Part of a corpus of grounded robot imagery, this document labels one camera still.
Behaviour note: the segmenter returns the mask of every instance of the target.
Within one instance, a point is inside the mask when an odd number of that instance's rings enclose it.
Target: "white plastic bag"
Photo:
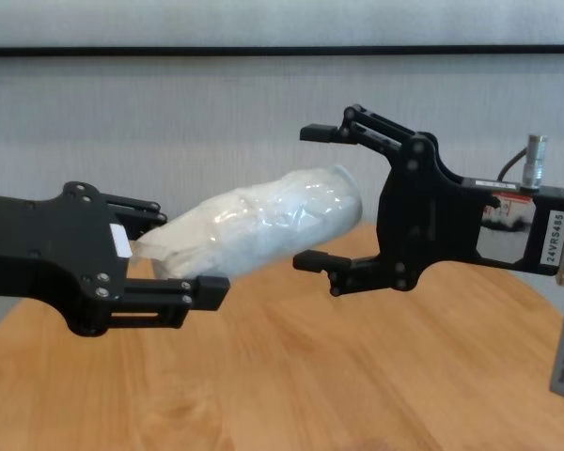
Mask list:
[[[351,230],[361,220],[356,183],[342,167],[294,171],[213,197],[140,238],[159,278],[251,272]]]

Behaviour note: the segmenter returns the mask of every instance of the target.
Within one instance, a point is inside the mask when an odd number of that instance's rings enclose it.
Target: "wrapped object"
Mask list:
[[[290,172],[282,179],[213,197],[136,243],[159,278],[233,279],[347,233],[362,202],[342,167]]]

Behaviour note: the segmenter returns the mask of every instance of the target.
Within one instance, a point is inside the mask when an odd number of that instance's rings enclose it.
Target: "plastic bag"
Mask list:
[[[342,167],[290,172],[282,179],[213,197],[136,243],[159,278],[233,279],[345,234],[362,202]]]

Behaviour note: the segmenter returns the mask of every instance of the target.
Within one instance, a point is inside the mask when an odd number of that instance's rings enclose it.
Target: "white wall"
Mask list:
[[[549,134],[545,182],[564,187],[564,55],[2,59],[0,194],[46,198],[79,179],[173,216],[239,185],[342,163],[374,219],[386,161],[298,140],[355,102],[435,133],[465,176],[494,178],[529,132]],[[553,279],[528,280],[563,307]]]
[[[0,47],[564,44],[564,0],[0,0]]]

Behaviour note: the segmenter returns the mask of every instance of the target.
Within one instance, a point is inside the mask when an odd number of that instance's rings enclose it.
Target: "cable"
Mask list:
[[[525,155],[526,155],[526,148],[523,148],[511,160],[509,160],[504,167],[502,167],[501,171],[499,171],[499,175],[497,176],[497,180],[503,181],[503,179],[506,176],[506,174],[508,173],[508,171],[515,164],[517,164]]]

